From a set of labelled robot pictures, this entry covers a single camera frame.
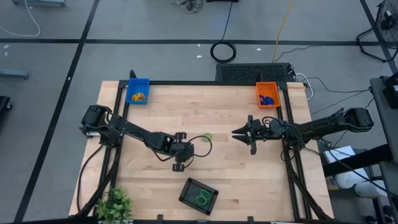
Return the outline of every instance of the yellow object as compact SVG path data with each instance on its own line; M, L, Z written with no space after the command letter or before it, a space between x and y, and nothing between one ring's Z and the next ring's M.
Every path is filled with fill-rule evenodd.
M131 97L132 101L144 101L145 95L143 93L136 93Z
M281 25L281 27L279 29L279 32L278 32L278 36L276 37L276 44L275 44L274 56L272 58L272 63L275 62L275 57L276 57L276 53L277 53L277 49L278 49L279 37L280 37L280 34L282 33L282 29L284 28L284 25L285 25L285 22L286 22L286 19L287 19L287 15L289 15L290 10L292 9L292 5L293 5L293 0L290 1L289 8L286 11L284 20L283 20L282 25Z

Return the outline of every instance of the concrete floor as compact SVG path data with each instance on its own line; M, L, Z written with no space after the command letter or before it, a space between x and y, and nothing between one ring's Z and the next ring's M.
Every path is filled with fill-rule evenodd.
M68 0L65 8L34 6L33 16L42 29L41 39L79 39L94 0ZM228 2L205 3L202 12L186 15L166 0L101 0L89 39L219 39L228 15ZM367 0L375 15L379 1ZM289 0L245 0L233 5L225 39L275 40ZM36 29L24 7L0 2L0 25L21 34ZM355 40L370 28L359 0L300 0L294 3L282 40ZM0 39L15 38L0 30ZM377 41L374 34L366 37ZM14 220L35 164L55 105L75 54L77 44L0 44L0 68L28 70L31 78L0 78L0 95L12 98L13 110L0 134L0 223ZM77 127L88 105L96 102L103 80L127 79L130 69L152 80L214 80L216 62L211 45L201 44L85 44L42 171L30 201L25 221L63 218L68 215L86 139ZM273 45L237 45L233 63L271 62ZM294 45L280 45L279 53ZM366 47L383 56L378 46ZM216 54L229 55L219 47ZM369 58L357 46L319 46L285 54L296 72L321 78L336 90L363 90L369 79L391 75L388 64ZM324 108L347 94L330 93L311 80L315 96L311 112ZM364 107L372 98L360 94L313 116L328 116L341 107ZM372 148L384 144L377 109L369 107L376 122L368 133L347 133L340 146ZM326 138L336 142L341 133ZM331 198L335 217L363 222L374 213L363 198Z

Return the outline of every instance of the blue object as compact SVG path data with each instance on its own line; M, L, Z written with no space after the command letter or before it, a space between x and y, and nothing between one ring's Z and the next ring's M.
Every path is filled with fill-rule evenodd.
M261 105L274 105L274 99L269 96L260 95L260 104Z
M144 101L132 101L131 98L137 93L145 95ZM149 93L149 79L148 78L130 78L129 86L127 87L126 102L132 104L147 104Z

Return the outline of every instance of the orange bin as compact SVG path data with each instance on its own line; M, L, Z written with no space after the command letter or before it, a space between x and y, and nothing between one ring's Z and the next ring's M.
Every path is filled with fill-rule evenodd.
M256 83L256 93L257 93L257 102L259 104L259 108L276 108L280 106L279 100L279 91L276 82L257 82ZM264 97L271 97L274 100L273 105L261 105L260 95Z

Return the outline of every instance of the green plant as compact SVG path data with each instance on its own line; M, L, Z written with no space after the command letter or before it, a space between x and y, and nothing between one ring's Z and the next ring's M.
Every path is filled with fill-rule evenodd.
M105 223L112 223L132 217L130 214L132 200L126 197L123 189L111 189L106 195L108 198L104 202L98 200L98 204L95 205L98 219L104 218Z

